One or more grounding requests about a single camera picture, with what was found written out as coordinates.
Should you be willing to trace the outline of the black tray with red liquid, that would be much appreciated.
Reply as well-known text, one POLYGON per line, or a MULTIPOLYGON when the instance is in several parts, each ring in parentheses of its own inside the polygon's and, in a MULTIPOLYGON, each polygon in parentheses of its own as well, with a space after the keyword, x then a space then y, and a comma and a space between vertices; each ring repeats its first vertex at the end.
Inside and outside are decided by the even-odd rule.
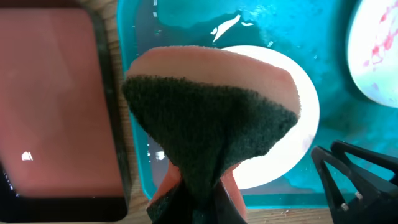
POLYGON ((115 222, 130 183, 101 17, 78 1, 2 1, 1 221, 115 222))

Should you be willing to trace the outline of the white plate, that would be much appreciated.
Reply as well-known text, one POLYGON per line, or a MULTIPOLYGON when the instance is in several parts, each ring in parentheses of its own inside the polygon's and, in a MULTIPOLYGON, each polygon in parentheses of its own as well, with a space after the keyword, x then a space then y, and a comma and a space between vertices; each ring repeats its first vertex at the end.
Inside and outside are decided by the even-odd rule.
POLYGON ((362 0, 349 21, 351 78, 370 100, 397 107, 397 0, 362 0))

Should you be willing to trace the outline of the yellow plate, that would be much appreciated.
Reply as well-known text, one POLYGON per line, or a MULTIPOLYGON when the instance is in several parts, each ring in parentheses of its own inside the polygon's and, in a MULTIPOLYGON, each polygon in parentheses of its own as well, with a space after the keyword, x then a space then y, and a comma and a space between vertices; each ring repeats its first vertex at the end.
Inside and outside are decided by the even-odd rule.
POLYGON ((239 189, 268 184, 297 165, 309 150, 320 121, 317 91, 305 70, 288 56, 265 47, 236 45, 224 50, 238 53, 289 72, 298 88, 300 118, 297 124, 264 156, 248 159, 233 171, 239 189))

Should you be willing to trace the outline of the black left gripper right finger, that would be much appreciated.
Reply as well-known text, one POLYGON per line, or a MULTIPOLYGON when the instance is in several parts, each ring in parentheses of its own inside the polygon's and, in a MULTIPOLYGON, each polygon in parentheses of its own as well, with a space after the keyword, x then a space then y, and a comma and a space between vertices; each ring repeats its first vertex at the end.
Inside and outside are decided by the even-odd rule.
POLYGON ((214 189, 214 212, 216 224, 246 224, 230 199, 222 181, 214 189))

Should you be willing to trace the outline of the teal plastic tray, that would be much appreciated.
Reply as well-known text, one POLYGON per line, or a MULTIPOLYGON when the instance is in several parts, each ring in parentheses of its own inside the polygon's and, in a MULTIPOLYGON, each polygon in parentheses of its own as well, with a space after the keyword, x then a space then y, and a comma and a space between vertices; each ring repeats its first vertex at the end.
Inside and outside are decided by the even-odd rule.
POLYGON ((234 170, 250 208, 325 205, 312 157, 349 144, 397 155, 397 110, 353 81, 356 1, 121 1, 121 87, 136 151, 158 144, 169 174, 155 207, 203 209, 234 170))

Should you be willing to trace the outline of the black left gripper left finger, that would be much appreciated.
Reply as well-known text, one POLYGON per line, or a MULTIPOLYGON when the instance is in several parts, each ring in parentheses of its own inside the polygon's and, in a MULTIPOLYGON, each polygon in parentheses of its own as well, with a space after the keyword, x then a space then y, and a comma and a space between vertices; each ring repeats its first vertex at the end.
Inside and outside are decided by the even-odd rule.
POLYGON ((154 224, 192 224, 193 199, 186 186, 178 186, 154 224))

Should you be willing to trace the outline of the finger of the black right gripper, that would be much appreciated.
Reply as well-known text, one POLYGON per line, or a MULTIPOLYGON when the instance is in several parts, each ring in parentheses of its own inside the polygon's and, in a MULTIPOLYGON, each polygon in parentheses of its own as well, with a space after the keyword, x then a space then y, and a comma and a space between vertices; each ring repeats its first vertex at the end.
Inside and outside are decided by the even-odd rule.
POLYGON ((334 223, 337 224, 397 224, 397 158, 373 152, 343 141, 335 141, 329 151, 316 146, 311 157, 317 168, 334 223), (348 154, 379 165, 394 173, 385 180, 357 166, 348 154), (326 164, 346 176, 357 191, 355 198, 346 202, 326 164))

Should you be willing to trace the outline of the pink and green sponge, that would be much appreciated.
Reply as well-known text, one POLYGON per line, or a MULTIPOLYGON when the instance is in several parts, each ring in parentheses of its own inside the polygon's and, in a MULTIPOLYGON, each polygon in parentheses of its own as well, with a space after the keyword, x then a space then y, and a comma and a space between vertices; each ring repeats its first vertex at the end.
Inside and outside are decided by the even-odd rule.
POLYGON ((300 117, 299 93, 289 72, 209 47, 146 51, 131 64, 122 92, 136 121, 169 159, 147 207, 153 223, 178 186, 192 196, 192 223, 215 223, 219 181, 246 221, 233 170, 267 154, 300 117))

